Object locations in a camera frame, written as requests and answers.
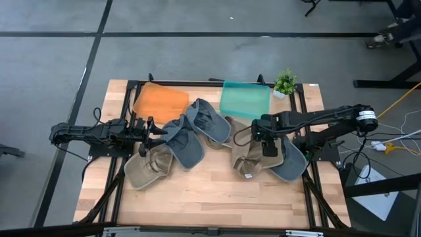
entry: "yellow cable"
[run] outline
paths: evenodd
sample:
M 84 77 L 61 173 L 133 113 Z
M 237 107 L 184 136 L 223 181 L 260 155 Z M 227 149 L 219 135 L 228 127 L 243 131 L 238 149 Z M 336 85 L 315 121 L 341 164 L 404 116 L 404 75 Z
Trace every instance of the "yellow cable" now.
M 395 148 L 395 149 L 404 149 L 404 150 L 406 150 L 406 148 L 405 148 L 405 147 L 393 147 L 393 148 Z M 414 149 L 409 149 L 409 150 L 411 150 L 413 153 L 415 153 L 415 154 L 419 155 L 419 152 L 417 152 L 416 150 L 414 150 Z
M 386 112 L 388 112 L 393 106 L 395 106 L 397 103 L 399 103 L 403 98 L 405 98 L 409 93 L 411 93 L 415 88 L 417 88 L 419 85 L 421 85 L 421 82 L 418 83 L 416 86 L 414 86 L 411 90 L 409 90 L 405 95 L 402 95 L 397 101 L 395 101 L 392 105 L 390 105 L 385 111 L 383 111 L 379 116 L 377 116 L 377 119 L 379 119 L 381 116 L 383 116 Z

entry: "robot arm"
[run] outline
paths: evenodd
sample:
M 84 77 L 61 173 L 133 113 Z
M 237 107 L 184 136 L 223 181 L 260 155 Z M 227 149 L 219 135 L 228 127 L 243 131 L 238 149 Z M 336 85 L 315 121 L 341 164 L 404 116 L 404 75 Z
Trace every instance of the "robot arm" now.
M 135 126 L 130 126 L 124 119 L 113 119 L 95 126 L 71 126 L 66 123 L 54 125 L 51 128 L 50 141 L 59 145 L 70 141 L 83 141 L 89 145 L 96 145 L 108 150 L 123 149 L 127 144 L 141 142 L 139 154 L 146 156 L 146 151 L 165 143 L 149 137 L 150 133 L 162 135 L 167 132 L 157 128 L 153 118 L 145 122 L 137 119 Z
M 262 142 L 265 156 L 277 156 L 278 149 L 274 140 L 286 134 L 302 129 L 305 126 L 327 124 L 336 122 L 321 132 L 311 132 L 305 141 L 294 142 L 301 150 L 310 150 L 313 147 L 323 147 L 330 140 L 357 131 L 359 136 L 378 127 L 373 108 L 368 105 L 344 106 L 337 109 L 328 109 L 310 113 L 284 111 L 274 115 L 262 115 L 255 119 L 251 125 L 253 139 Z

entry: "wooden table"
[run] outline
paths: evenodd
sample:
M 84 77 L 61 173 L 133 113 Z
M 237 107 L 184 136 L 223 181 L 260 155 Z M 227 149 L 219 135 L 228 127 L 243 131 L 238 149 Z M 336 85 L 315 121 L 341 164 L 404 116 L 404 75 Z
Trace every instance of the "wooden table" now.
M 103 121 L 120 117 L 127 83 L 127 80 L 109 82 L 103 104 Z M 318 85 L 304 84 L 303 87 L 308 111 L 322 110 Z M 191 102 L 200 97 L 219 110 L 222 88 L 172 88 L 187 92 Z M 299 97 L 296 95 L 295 98 L 299 105 Z M 272 96 L 270 113 L 285 110 L 291 110 L 289 98 L 278 99 Z M 325 128 L 319 125 L 313 126 L 312 130 Z M 229 149 L 216 151 L 207 147 L 203 138 L 201 140 L 205 157 L 191 170 L 183 169 L 174 160 L 168 177 L 156 181 L 144 191 L 134 190 L 125 180 L 117 223 L 133 226 L 309 227 L 301 178 L 287 183 L 268 170 L 263 170 L 250 180 L 244 179 L 230 168 Z M 75 221 L 85 217 L 103 194 L 109 165 L 110 157 L 101 157 L 87 169 L 74 215 Z M 350 226 L 338 171 L 329 162 L 318 162 L 318 170 L 324 197 L 340 219 Z M 113 203 L 114 196 L 111 196 L 106 221 L 111 219 Z M 316 223 L 320 225 L 320 214 L 314 197 L 312 203 Z

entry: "green translucent container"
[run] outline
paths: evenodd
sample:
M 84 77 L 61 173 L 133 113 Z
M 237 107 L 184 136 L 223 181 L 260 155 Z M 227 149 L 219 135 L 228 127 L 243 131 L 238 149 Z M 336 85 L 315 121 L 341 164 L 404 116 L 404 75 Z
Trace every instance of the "green translucent container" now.
M 268 86 L 225 81 L 219 109 L 224 115 L 259 119 L 269 112 L 269 104 Z

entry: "concrete floor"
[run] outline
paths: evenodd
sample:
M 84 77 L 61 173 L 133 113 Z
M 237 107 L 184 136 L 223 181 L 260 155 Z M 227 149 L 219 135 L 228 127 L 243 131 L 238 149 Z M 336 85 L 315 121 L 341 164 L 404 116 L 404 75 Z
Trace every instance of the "concrete floor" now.
M 0 31 L 96 32 L 105 3 L 3 0 Z M 305 18 L 308 8 L 296 0 L 114 0 L 105 31 L 375 32 L 393 22 L 385 3 L 323 1 Z M 31 225 L 55 153 L 47 139 L 50 127 L 66 120 L 92 43 L 93 38 L 0 38 L 0 143 L 27 153 L 23 159 L 0 158 L 0 216 L 7 217 L 0 219 L 0 229 Z M 388 80 L 413 62 L 407 46 L 371 51 L 361 39 L 103 38 L 76 124 L 94 122 L 92 109 L 102 105 L 109 79 L 145 79 L 149 72 L 156 80 L 213 77 L 248 82 L 262 73 L 269 82 L 290 68 L 300 83 L 320 84 L 326 108 L 365 103 L 383 111 L 405 91 L 356 89 L 352 80 Z M 400 127 L 405 113 L 421 109 L 420 95 L 410 94 L 380 122 Z M 419 129 L 419 119 L 421 113 L 409 115 L 405 130 Z M 397 131 L 381 126 L 378 132 Z M 349 148 L 359 146 L 352 135 L 343 139 Z M 73 143 L 69 150 L 86 155 L 88 146 Z M 406 151 L 367 154 L 401 174 L 420 172 L 421 159 Z M 46 225 L 71 223 L 83 166 L 83 161 L 66 156 Z M 373 167 L 388 178 L 397 176 Z M 359 222 L 358 214 L 351 220 L 354 227 L 370 229 Z

